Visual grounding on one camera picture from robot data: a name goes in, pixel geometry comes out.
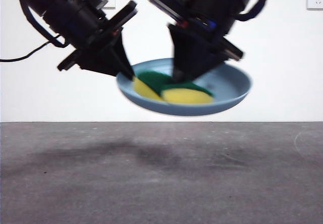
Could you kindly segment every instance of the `green scouring pad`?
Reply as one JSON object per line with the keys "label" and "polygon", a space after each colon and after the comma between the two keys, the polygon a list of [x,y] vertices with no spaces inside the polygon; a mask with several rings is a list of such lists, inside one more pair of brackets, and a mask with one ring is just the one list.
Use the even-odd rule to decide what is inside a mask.
{"label": "green scouring pad", "polygon": [[134,90],[141,96],[169,103],[202,104],[214,101],[213,94],[191,81],[175,83],[171,76],[145,71],[134,78]]}

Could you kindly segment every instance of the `light blue plate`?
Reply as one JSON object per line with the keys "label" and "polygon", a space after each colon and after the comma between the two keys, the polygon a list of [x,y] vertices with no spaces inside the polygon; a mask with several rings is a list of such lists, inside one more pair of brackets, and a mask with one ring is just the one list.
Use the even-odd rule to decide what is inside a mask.
{"label": "light blue plate", "polygon": [[[157,71],[172,74],[173,59],[157,59],[133,66],[135,73]],[[236,106],[251,88],[249,77],[240,70],[223,64],[194,81],[208,89],[216,100],[209,104],[169,104],[140,96],[133,90],[133,83],[123,74],[117,75],[117,83],[123,94],[135,104],[159,113],[177,116],[202,116],[225,111]]]}

